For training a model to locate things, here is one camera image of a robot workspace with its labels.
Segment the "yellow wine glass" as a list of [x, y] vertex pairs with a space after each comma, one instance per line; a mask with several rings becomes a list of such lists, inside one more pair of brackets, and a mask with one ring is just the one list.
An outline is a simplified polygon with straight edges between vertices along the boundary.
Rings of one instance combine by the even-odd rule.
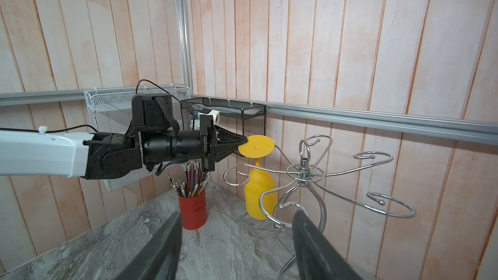
[[[275, 148], [273, 140], [267, 136], [249, 136], [248, 142], [239, 147], [239, 152], [247, 158], [255, 159], [255, 166], [262, 168], [261, 158], [271, 154]], [[248, 214], [256, 220], [267, 220], [259, 205], [259, 197], [266, 191], [276, 189], [276, 182], [270, 172], [251, 169], [249, 182], [244, 185], [245, 204]]]

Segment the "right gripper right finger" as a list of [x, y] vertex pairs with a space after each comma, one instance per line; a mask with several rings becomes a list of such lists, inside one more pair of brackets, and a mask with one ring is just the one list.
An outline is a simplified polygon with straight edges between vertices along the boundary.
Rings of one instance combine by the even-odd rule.
[[293, 240], [300, 279], [360, 279], [303, 211], [293, 218]]

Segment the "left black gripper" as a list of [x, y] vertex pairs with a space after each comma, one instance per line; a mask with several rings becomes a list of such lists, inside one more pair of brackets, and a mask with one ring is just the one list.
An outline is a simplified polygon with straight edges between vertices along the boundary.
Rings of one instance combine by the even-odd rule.
[[204, 172], [212, 172], [215, 170], [216, 163], [238, 152], [239, 146], [247, 143], [248, 138], [220, 126], [215, 126], [206, 118], [201, 121], [200, 133], [204, 142], [203, 170]]

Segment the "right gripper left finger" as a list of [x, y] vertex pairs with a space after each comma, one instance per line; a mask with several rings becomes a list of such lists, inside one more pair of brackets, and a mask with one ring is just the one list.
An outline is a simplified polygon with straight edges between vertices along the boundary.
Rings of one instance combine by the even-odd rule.
[[175, 279], [182, 247], [182, 216], [173, 213], [116, 279]]

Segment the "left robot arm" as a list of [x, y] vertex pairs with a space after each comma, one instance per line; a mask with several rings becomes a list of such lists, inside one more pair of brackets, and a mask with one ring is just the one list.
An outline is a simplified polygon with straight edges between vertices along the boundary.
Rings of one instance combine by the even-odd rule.
[[197, 130], [182, 130], [172, 99], [169, 93], [135, 95], [124, 134], [1, 129], [1, 175], [113, 180], [142, 168], [159, 175], [193, 159], [200, 160], [202, 172], [211, 172], [247, 143], [247, 137], [216, 125], [212, 115], [200, 115]]

